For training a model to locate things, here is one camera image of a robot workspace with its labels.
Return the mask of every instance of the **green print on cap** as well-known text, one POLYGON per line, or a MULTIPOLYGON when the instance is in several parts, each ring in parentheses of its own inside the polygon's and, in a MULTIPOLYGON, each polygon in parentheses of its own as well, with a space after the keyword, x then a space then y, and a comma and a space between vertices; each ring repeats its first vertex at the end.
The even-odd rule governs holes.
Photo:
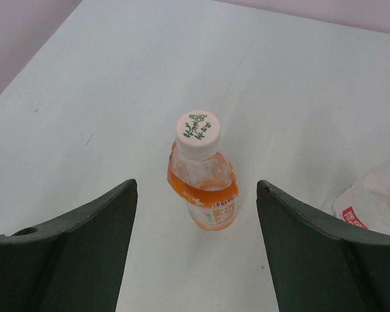
POLYGON ((189 118, 194 121, 192 122, 192 126, 185 122, 185 127, 187 129, 183 135, 187 138, 196 137, 198 140, 205 138, 203 134, 207 132, 208 128, 211 128, 211 124, 209 122, 206 122, 202 127, 200 126, 200 122, 203 122, 205 117, 208 117, 208 115, 189 115, 189 118))

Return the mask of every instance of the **clear plastic bottle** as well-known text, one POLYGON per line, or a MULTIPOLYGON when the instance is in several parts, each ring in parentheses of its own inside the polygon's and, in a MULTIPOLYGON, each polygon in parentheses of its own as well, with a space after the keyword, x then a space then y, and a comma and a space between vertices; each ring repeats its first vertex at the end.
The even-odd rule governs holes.
POLYGON ((218 120, 210 112, 195 110, 181 117, 176 131, 168 165, 170 186, 202 229, 228 227, 237 213, 239 190, 231 163, 218 151, 218 120))
POLYGON ((370 170, 331 203, 332 215, 390 235, 390 161, 370 170))

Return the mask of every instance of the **bottle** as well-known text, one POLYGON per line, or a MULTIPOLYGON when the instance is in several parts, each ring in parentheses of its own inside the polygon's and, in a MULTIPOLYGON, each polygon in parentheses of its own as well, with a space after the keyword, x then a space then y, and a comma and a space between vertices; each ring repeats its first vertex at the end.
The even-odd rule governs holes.
POLYGON ((239 190, 231 163, 218 151, 218 120, 210 112, 195 110, 181 117, 176 132, 168 165, 170 186, 199 227, 228 227, 236 216, 239 190))
POLYGON ((390 161, 369 171, 334 199, 331 211, 345 222, 390 235, 390 161))

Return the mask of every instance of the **tabletop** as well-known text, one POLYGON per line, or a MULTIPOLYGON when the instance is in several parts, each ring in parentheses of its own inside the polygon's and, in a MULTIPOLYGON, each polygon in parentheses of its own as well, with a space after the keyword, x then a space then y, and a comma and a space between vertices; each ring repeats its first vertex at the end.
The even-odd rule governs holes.
POLYGON ((0 96, 0 233, 135 178, 117 311, 278 311, 255 206, 320 207, 390 157, 390 35, 210 0, 84 0, 0 96), (166 182, 175 124, 222 122, 239 213, 203 231, 166 182))

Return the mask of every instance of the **plastic bottle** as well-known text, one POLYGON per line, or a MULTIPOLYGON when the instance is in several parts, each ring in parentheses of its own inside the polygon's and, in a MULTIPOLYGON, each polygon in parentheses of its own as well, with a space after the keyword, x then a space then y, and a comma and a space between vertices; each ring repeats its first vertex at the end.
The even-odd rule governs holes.
POLYGON ((168 182, 202 229, 228 227, 237 213, 238 186, 231 163, 218 151, 220 124, 210 112, 185 114, 176 126, 168 182))
POLYGON ((331 201, 331 211, 345 222, 390 235, 390 161, 331 201))

